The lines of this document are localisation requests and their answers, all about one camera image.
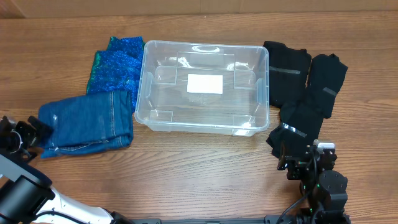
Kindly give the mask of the blue denim jeans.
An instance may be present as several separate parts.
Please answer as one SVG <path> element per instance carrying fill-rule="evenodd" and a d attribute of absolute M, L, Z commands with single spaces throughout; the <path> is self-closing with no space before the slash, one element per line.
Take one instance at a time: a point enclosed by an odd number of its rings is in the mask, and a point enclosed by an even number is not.
<path fill-rule="evenodd" d="M 113 90 L 54 101 L 39 108 L 53 129 L 41 158 L 82 156 L 128 147 L 133 140 L 131 94 Z"/>

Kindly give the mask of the black garment front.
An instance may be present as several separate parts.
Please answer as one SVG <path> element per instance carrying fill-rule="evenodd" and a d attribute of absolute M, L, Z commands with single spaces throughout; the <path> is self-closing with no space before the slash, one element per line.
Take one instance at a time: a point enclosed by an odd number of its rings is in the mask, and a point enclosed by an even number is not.
<path fill-rule="evenodd" d="M 280 124 L 267 138 L 272 155 L 279 158 L 284 145 L 288 155 L 301 156 L 307 145 L 312 145 L 318 138 L 324 116 L 302 101 L 284 104 L 279 115 Z"/>

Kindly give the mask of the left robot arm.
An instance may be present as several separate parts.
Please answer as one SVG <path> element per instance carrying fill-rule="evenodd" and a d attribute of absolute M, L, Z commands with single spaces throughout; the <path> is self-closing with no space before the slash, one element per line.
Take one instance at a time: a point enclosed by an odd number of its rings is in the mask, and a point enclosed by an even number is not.
<path fill-rule="evenodd" d="M 52 181 L 30 166 L 34 147 L 53 128 L 30 116 L 27 122 L 1 118 L 1 223 L 130 223 L 117 212 L 91 207 L 62 195 Z"/>

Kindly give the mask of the blue sequin fabric bundle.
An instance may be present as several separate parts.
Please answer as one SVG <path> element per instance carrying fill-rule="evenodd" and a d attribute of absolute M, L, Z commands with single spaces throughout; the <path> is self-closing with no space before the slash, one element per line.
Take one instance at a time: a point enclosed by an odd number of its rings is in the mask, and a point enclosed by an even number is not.
<path fill-rule="evenodd" d="M 86 93 L 125 90 L 136 109 L 145 42 L 141 36 L 111 37 L 106 50 L 95 53 Z"/>

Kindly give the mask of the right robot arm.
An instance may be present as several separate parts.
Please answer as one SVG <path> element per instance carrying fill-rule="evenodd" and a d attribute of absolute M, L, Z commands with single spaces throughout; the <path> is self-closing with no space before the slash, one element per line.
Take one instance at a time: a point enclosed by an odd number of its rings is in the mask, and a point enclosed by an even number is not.
<path fill-rule="evenodd" d="M 315 139 L 300 154 L 281 144 L 278 170 L 289 180 L 300 181 L 302 197 L 286 208 L 277 223 L 350 224 L 345 214 L 348 178 L 333 170 L 335 143 Z"/>

